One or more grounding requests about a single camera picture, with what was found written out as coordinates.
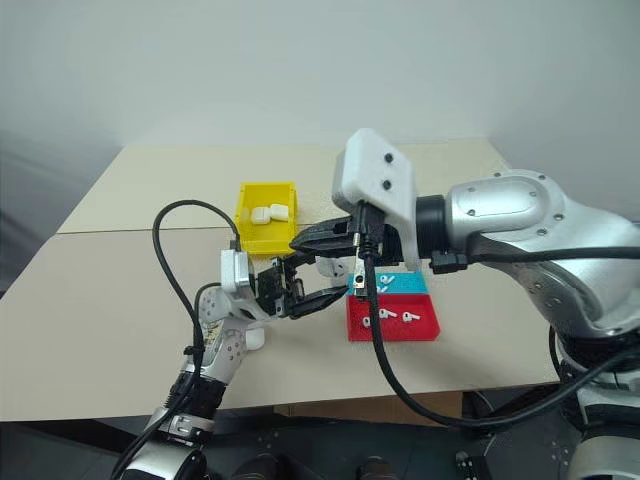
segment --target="beige table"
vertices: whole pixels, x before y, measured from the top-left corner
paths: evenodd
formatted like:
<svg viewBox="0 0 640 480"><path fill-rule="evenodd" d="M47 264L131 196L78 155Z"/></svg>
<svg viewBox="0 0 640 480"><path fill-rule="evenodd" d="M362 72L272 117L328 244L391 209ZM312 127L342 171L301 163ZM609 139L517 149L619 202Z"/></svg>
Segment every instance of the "beige table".
<svg viewBox="0 0 640 480"><path fill-rule="evenodd" d="M504 169L485 140L404 146L421 194ZM233 213L242 181L293 180L300 223L341 215L330 203L338 149L125 148L0 300L1 420L147 414L163 402L190 326L153 254L149 228L170 201L198 198ZM207 212L167 219L162 240L189 294L219 278L230 233ZM324 278L303 269L309 291ZM389 344L412 392L553 381L547 325L507 276L482 266L426 272L442 333ZM344 301L271 324L224 399L248 407L387 395L372 348L346 340Z"/></svg>

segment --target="white wall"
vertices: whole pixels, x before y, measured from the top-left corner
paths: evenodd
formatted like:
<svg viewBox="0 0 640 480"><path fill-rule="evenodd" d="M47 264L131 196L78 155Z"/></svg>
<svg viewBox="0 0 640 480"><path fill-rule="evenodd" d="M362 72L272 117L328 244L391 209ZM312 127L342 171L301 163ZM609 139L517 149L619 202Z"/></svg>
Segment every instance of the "white wall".
<svg viewBox="0 0 640 480"><path fill-rule="evenodd" d="M1 208L31 239L3 230L16 270L133 143L488 136L640 218L635 0L0 2Z"/></svg>

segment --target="yellow container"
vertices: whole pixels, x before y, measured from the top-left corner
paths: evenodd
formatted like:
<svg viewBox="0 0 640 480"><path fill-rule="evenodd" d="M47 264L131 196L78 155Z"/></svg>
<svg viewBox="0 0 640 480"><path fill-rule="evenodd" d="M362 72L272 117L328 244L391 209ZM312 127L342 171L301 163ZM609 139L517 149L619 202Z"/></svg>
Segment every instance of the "yellow container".
<svg viewBox="0 0 640 480"><path fill-rule="evenodd" d="M291 253L289 242L296 234L296 188L293 182L243 183L236 208L235 222L240 232L242 249L252 255ZM266 225L251 223L251 211L279 203L289 207L286 222L271 220Z"/></svg>

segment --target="red box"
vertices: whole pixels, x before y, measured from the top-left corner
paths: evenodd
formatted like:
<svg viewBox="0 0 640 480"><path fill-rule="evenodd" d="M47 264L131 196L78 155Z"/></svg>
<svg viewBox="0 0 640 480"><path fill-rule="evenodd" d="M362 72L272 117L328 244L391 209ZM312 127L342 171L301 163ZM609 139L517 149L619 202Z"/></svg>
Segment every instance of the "red box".
<svg viewBox="0 0 640 480"><path fill-rule="evenodd" d="M378 295L380 309L396 313L397 317L380 319L382 338L390 342L413 342L435 340L440 334L440 325L431 303L424 294ZM402 314L410 312L420 319L403 322ZM370 342L371 327L363 325L362 319L369 316L369 302L354 295L347 297L347 337L351 342Z"/></svg>

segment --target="wire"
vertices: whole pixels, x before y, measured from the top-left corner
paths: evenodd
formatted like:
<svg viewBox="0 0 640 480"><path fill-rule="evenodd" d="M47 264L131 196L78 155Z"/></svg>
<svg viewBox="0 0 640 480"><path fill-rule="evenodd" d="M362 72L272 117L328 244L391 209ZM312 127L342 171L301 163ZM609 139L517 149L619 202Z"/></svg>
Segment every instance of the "wire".
<svg viewBox="0 0 640 480"><path fill-rule="evenodd" d="M524 253L480 253L469 257L469 264L478 262L530 263L579 258L624 258L640 260L640 247L585 247L544 250Z"/></svg>
<svg viewBox="0 0 640 480"><path fill-rule="evenodd" d="M371 319L373 348L375 350L378 363L380 364L380 368L382 369L382 373L387 379L387 382L389 383L393 391L396 392L398 397L400 397L400 399L411 410L416 412L418 415L422 415L423 417L426 417L441 425L455 428L471 429L495 429L515 425L553 409L557 404L559 404L565 398L573 395L578 389L582 388L584 385L592 381L602 372L611 369L627 357L630 357L632 355L640 355L640 346L618 352L617 354L603 362L601 365L588 370L579 377L576 377L574 381L566 384L564 387L560 388L557 392L549 395L544 400L510 416L492 417L486 419L481 418L474 420L442 415L440 413L429 410L428 408L415 401L393 373L393 369L391 368L389 359L387 358L387 354L384 351L382 330L380 328L380 316L378 314L378 294L375 288L376 276L373 263L373 252L365 251L363 252L362 256L364 257L365 283L367 286L367 299L369 301L369 318Z"/></svg>
<svg viewBox="0 0 640 480"><path fill-rule="evenodd" d="M487 396L484 393L479 392L477 390L472 391L471 393L473 393L476 397L478 397L480 400L482 400L482 403L484 403L487 406L487 408L489 409L489 412L493 413L495 408L493 408L493 405L491 404L491 402L489 401L489 399L487 398Z"/></svg>
<svg viewBox="0 0 640 480"><path fill-rule="evenodd" d="M560 360L558 360L558 352L556 350L556 331L551 325L549 325L549 355L551 356L551 362L553 363L553 369L556 371L556 375L562 380Z"/></svg>
<svg viewBox="0 0 640 480"><path fill-rule="evenodd" d="M176 280L176 277L173 274L169 263L167 262L167 258L164 255L162 245L160 244L160 226L164 217L172 210L187 205L203 207L221 216L229 224L229 227L233 231L233 234L235 236L235 248L240 249L240 234L238 233L238 228L236 227L235 223L233 223L233 220L231 220L231 218L218 207L215 207L209 203L202 202L200 200L179 200L165 206L156 215L156 218L153 221L153 227L151 228L153 249L156 253L156 257L158 259L158 263L160 263L162 271L167 277L169 284L176 292L176 295L178 295L178 298L184 305L184 308L187 310L187 313L189 314L191 323L193 325L193 346L187 347L187 349L185 349L185 354L191 354L193 356L193 375L191 375L191 377L189 378L189 381L183 392L176 398L174 402L172 402L171 406L167 409L164 415L162 415L162 417L160 417L160 419L158 419L152 425L147 427L138 437L136 437L135 440L133 440L133 442L131 442L131 444L125 449L125 451L122 452L122 454L118 458L118 461L113 467L113 471L111 472L111 480L118 480L121 477L124 469L131 462L140 448L142 448L142 446L151 438L151 436L153 436L153 434L157 432L158 428L160 428L160 426L164 422L166 422L170 417L176 414L184 401L187 399L189 393L191 393L193 385L200 378L200 368L202 367L202 357L204 354L204 338L202 335L202 328L200 328L199 324L199 314L196 312L196 310L198 309L198 303L195 303L194 308L194 306L192 306L189 302L187 295L184 293L184 290L178 283L178 280ZM204 291L205 287L208 288L210 286L214 285L205 285L198 290L198 293L196 294L196 302L200 301L200 295Z"/></svg>
<svg viewBox="0 0 640 480"><path fill-rule="evenodd" d="M489 453L489 450L491 450L491 447L493 446L493 443L496 441L496 438L498 438L497 433L494 433L493 435L491 435L491 438L487 442L487 445L484 447L484 452L482 452L483 457L487 456L487 453Z"/></svg>

